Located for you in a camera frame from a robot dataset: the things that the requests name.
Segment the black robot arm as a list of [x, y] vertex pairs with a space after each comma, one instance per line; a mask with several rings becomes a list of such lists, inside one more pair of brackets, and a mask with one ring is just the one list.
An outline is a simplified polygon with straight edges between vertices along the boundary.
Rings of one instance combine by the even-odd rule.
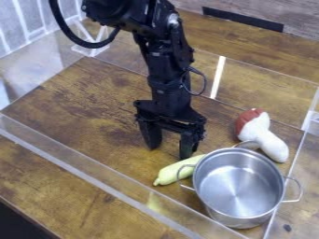
[[149, 100], [137, 100], [136, 121], [145, 145], [160, 146], [161, 132], [180, 135], [178, 156], [185, 159], [197, 150], [204, 137], [205, 118], [190, 108], [190, 63], [193, 49], [188, 45], [178, 13], [168, 0], [82, 0], [85, 16], [113, 28], [109, 37], [97, 43], [81, 40], [65, 24], [57, 0], [48, 0], [54, 20], [68, 39], [88, 49], [106, 46], [118, 31], [132, 34], [148, 67]]

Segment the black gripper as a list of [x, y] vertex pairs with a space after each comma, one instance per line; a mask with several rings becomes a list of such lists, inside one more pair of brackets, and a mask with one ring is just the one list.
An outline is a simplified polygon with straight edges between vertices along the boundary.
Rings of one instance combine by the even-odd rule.
[[190, 77], [182, 76], [169, 82], [148, 80], [150, 100], [133, 103], [136, 120], [145, 145], [154, 149], [161, 143], [161, 130], [180, 134], [178, 157], [186, 159], [197, 150], [204, 138], [205, 118], [192, 109], [190, 100], [198, 93], [190, 92]]

